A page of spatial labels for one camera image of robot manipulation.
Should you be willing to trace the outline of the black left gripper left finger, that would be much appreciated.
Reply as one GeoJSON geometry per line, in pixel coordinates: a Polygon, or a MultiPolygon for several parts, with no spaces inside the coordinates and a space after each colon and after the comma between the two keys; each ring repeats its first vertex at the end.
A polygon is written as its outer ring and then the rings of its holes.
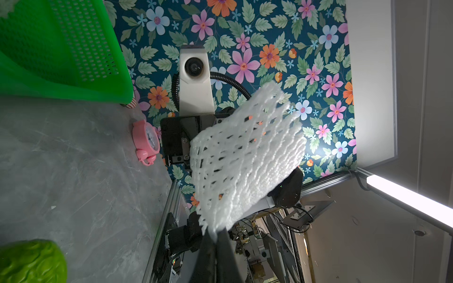
{"type": "Polygon", "coordinates": [[[217,246],[209,233],[205,234],[192,272],[190,283],[216,282],[217,246]]]}

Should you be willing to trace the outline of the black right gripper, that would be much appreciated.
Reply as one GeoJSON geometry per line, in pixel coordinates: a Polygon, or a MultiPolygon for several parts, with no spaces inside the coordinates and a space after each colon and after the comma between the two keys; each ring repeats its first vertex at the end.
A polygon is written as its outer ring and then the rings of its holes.
{"type": "Polygon", "coordinates": [[[162,148],[168,165],[190,166],[190,142],[203,130],[222,123],[231,113],[169,117],[161,121],[162,148]]]}

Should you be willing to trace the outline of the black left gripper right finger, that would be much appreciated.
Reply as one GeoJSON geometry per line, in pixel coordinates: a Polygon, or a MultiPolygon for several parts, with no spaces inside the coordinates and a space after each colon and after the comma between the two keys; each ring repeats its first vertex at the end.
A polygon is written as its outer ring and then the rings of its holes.
{"type": "Polygon", "coordinates": [[[231,246],[231,239],[226,229],[217,233],[216,253],[216,282],[243,283],[239,268],[231,246]]]}

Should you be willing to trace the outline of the green custard apple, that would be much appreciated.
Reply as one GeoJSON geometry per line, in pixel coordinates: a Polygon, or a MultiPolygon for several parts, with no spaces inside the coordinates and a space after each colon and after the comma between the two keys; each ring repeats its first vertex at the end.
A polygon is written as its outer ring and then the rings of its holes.
{"type": "Polygon", "coordinates": [[[1,246],[2,283],[65,283],[67,262],[53,241],[35,239],[1,246]]]}

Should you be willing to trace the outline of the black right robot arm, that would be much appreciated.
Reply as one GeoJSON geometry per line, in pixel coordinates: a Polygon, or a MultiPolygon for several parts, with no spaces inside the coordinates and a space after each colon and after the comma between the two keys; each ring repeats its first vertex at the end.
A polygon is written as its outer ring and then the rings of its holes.
{"type": "Polygon", "coordinates": [[[290,103],[274,81],[219,114],[166,118],[160,123],[164,156],[189,172],[196,204],[187,223],[166,234],[171,253],[197,250],[204,236],[216,237],[255,212],[266,197],[289,208],[300,197],[299,169],[306,138],[290,103]]]}

